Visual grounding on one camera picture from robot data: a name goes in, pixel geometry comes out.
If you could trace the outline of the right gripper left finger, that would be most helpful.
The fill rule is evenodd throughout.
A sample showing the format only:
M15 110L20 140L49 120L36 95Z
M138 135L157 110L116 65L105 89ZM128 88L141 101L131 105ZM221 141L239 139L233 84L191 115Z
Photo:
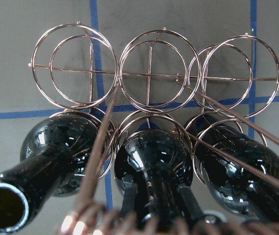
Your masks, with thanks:
M134 213L137 215L136 212L136 199L138 193L138 186L137 185L129 185L125 188L122 208L121 208L121 217L124 218L130 213Z

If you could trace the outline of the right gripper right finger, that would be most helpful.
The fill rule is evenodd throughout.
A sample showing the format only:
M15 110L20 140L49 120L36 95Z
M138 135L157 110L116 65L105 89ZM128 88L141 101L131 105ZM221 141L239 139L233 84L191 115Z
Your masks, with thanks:
M188 220L199 220L203 217L201 210L191 188L188 186L179 186L178 193L182 199L183 212L185 218Z

